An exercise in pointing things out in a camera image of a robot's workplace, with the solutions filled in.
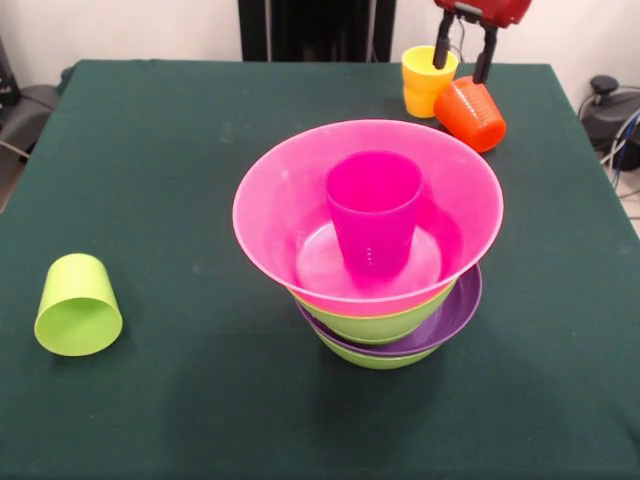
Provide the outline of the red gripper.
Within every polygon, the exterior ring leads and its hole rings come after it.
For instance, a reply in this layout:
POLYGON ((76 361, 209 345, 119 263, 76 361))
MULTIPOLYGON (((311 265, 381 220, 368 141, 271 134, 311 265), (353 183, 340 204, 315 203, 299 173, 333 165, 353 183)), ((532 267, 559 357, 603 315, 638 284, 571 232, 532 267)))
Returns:
POLYGON ((484 84, 488 79, 496 50, 498 28, 519 24, 532 1, 435 0, 434 3, 445 11, 436 37, 433 66, 442 70, 446 65, 450 48, 449 31, 455 15, 470 23, 480 23, 484 25, 484 47, 477 58, 472 80, 474 84, 484 84))

